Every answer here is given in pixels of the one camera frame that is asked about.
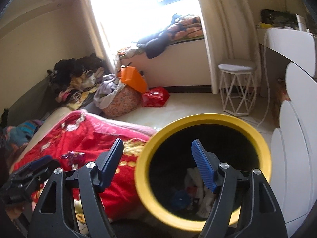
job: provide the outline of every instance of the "laundry basket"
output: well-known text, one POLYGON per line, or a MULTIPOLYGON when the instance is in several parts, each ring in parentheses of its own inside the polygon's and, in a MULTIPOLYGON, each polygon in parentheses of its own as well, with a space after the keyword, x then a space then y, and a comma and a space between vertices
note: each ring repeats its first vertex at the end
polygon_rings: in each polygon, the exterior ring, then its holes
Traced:
MULTIPOLYGON (((181 189, 188 168, 196 166, 191 143, 199 139, 207 151, 238 170, 259 168, 271 177, 269 148, 261 134, 246 122, 224 114, 198 114, 161 129, 146 144, 135 171, 137 192, 145 207, 162 222, 178 229, 200 232, 204 219, 173 211, 171 190, 181 189)), ((230 224, 238 221, 241 194, 236 193, 230 224)))

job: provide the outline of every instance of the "yellow rim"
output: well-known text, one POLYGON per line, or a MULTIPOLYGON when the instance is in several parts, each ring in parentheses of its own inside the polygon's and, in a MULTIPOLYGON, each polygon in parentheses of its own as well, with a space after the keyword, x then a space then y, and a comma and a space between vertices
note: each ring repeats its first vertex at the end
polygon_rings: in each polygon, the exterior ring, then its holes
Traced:
MULTIPOLYGON (((241 132, 253 144, 259 159, 260 169, 268 181, 270 181, 272 173, 271 154, 264 138, 255 128, 236 117, 217 113, 197 114, 179 119, 165 126, 148 141, 137 160, 135 169, 137 192, 144 206, 156 218, 174 228, 192 232, 200 232, 205 221, 183 219, 167 211, 152 193, 149 181, 149 165, 158 147, 168 137, 182 129, 198 124, 221 124, 241 132)), ((232 213, 230 225, 238 221, 239 214, 240 208, 232 213)))

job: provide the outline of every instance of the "red blanket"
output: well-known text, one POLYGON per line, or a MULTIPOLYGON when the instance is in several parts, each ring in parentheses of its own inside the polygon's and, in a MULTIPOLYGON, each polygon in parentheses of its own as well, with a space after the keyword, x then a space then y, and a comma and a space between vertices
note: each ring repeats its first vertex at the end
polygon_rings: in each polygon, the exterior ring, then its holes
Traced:
MULTIPOLYGON (((54 126, 46 136, 16 163, 17 170, 28 162, 51 155, 58 159, 65 171, 70 170, 61 156, 69 151, 84 152, 85 162, 95 161, 99 154, 108 151, 116 138, 123 141, 146 142, 148 136, 135 130, 105 123, 82 111, 74 111, 54 126)), ((137 154, 124 152, 111 186, 100 194, 107 216, 111 219, 123 217, 139 205, 134 184, 134 166, 137 154)), ((79 191, 74 189, 74 198, 79 191)))

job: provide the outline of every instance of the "ceiling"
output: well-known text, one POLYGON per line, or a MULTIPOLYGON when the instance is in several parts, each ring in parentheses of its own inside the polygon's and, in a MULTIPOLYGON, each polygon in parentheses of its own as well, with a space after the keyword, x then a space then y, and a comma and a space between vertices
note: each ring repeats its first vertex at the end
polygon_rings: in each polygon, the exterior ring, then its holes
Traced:
POLYGON ((0 20, 0 38, 22 23, 66 5, 70 0, 13 0, 0 20))

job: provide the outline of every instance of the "silver screw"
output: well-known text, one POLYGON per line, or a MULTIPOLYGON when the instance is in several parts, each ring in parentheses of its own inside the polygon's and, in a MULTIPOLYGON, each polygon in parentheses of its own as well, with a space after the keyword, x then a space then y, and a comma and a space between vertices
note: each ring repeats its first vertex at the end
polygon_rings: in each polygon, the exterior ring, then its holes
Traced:
POLYGON ((256 174, 256 175, 260 175, 261 174, 261 170, 260 169, 253 169, 253 172, 256 174))
POLYGON ((89 162, 89 163, 86 164, 86 167, 87 167, 87 168, 94 168, 95 165, 96 165, 95 162, 89 162))
POLYGON ((62 169, 61 169, 61 168, 56 168, 56 169, 54 170, 54 173, 55 173, 56 175, 60 174, 61 172, 62 172, 62 169))
POLYGON ((223 168, 223 169, 228 169, 229 165, 227 163, 221 163, 220 167, 223 168))

